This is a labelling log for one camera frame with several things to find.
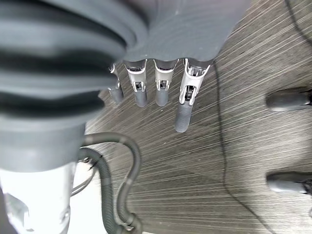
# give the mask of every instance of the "flexible hose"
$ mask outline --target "flexible hose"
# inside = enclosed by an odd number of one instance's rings
[[[92,160],[93,166],[96,167],[99,172],[102,196],[102,219],[105,230],[108,234],[120,234],[125,230],[122,226],[118,225],[114,219],[114,196],[108,164],[97,151],[89,148],[81,148],[79,151],[79,159],[83,160],[86,157]]]
[[[128,172],[124,182],[122,183],[119,193],[117,195],[117,214],[122,222],[134,227],[138,233],[142,230],[142,223],[127,209],[127,196],[132,187],[133,182],[138,176],[141,168],[141,153],[138,145],[129,137],[119,133],[95,133],[85,135],[84,143],[82,146],[100,144],[104,142],[116,142],[127,146],[133,155],[133,164]]]

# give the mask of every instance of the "metal bracket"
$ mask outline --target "metal bracket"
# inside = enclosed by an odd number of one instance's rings
[[[189,98],[187,99],[189,99],[189,104],[193,105],[195,97],[198,94],[199,88],[209,70],[210,65],[208,65],[208,67],[190,66],[187,58],[184,60],[184,63],[184,74],[180,87],[179,101],[181,104],[184,104],[186,95],[190,94]]]
[[[163,69],[157,67],[155,60],[154,60],[154,63],[155,63],[156,88],[158,91],[160,91],[161,89],[167,91],[169,89],[170,83],[172,81],[172,76],[173,76],[176,64],[172,69],[163,70]]]
[[[116,69],[116,65],[113,63],[111,66],[108,67],[109,71],[111,72],[111,74],[114,74],[117,78],[118,78],[118,84],[117,86],[115,86],[115,89],[119,89],[120,87],[120,80],[119,80],[119,75]]]
[[[126,66],[131,85],[135,92],[137,92],[138,89],[141,89],[141,91],[144,92],[146,89],[146,62],[147,59],[145,60],[144,66],[140,70],[134,70],[132,68],[127,68]]]

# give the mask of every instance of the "floor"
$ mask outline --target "floor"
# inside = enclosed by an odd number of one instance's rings
[[[312,37],[312,2],[291,1],[299,26]],[[307,234],[311,198],[271,192],[265,176],[276,171],[312,171],[311,110],[272,113],[265,94],[312,82],[312,49],[294,30],[282,0],[254,0],[216,58],[228,156],[227,184],[277,234]],[[183,73],[175,69],[170,100],[155,103],[154,64],[147,63],[149,104],[135,105],[122,65],[117,67],[124,101],[116,105],[101,93],[106,108],[88,123],[88,133],[114,131],[134,138],[143,166],[129,195],[129,207],[157,234],[269,233],[222,187],[215,71],[210,69],[195,100],[187,132],[173,124]],[[96,147],[108,159],[115,193],[131,165],[130,153],[116,144]],[[95,179],[91,186],[98,186]],[[83,199],[84,204],[99,197]]]

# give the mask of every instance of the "black cable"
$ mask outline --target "black cable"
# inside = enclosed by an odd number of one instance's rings
[[[296,21],[296,18],[293,13],[293,9],[290,5],[289,0],[284,0],[285,4],[287,6],[289,15],[291,17],[293,26],[297,30],[297,32],[301,35],[301,37],[312,47],[312,41],[310,38],[307,37],[303,33],[303,31],[299,28],[298,23]],[[243,202],[241,202],[237,197],[235,197],[232,192],[228,189],[228,186],[226,184],[226,175],[227,175],[227,166],[228,166],[228,161],[227,161],[227,155],[226,155],[226,150],[225,150],[225,145],[224,145],[224,138],[223,138],[223,126],[222,126],[222,115],[221,115],[221,106],[220,106],[220,78],[219,78],[219,72],[218,68],[216,66],[216,61],[214,60],[213,62],[214,65],[214,71],[215,71],[215,80],[216,80],[216,89],[217,89],[217,109],[218,109],[218,123],[219,123],[219,137],[220,137],[220,144],[221,144],[221,150],[222,150],[222,155],[223,155],[223,162],[224,162],[224,170],[223,170],[223,178],[222,178],[222,184],[225,189],[225,191],[230,195],[237,203],[239,203],[241,206],[243,206],[247,211],[249,211],[262,225],[263,227],[269,231],[272,234],[276,234],[275,231],[273,231],[270,226],[260,217],[258,216],[251,208],[249,208],[247,205],[245,205]],[[310,216],[312,217],[312,208],[309,211]]]
[[[308,36],[305,35],[304,32],[301,30],[301,28],[299,28],[299,26],[298,26],[297,20],[294,16],[293,9],[292,9],[292,6],[291,6],[289,0],[284,0],[284,1],[285,1],[286,6],[287,6],[289,15],[292,19],[292,23],[293,23],[294,28],[297,30],[297,32],[300,34],[300,36],[312,47],[312,40],[310,38],[308,38]]]
[[[219,78],[219,72],[216,66],[216,62],[213,62],[214,65],[214,71],[215,71],[215,80],[216,80],[216,89],[217,89],[217,109],[218,109],[218,123],[219,123],[219,137],[220,137],[220,144],[221,144],[221,150],[223,155],[223,162],[224,162],[224,169],[223,169],[223,179],[222,184],[225,189],[225,191],[230,195],[235,201],[237,201],[241,206],[243,206],[247,211],[249,211],[262,225],[265,227],[266,230],[268,230],[272,234],[276,234],[268,224],[260,217],[258,216],[251,208],[249,208],[247,205],[245,205],[243,202],[241,202],[237,197],[235,197],[232,192],[228,189],[228,186],[226,184],[226,175],[227,175],[227,167],[228,167],[228,161],[227,161],[227,155],[224,145],[224,138],[223,138],[223,126],[222,126],[222,115],[221,115],[221,106],[220,106],[220,78]]]

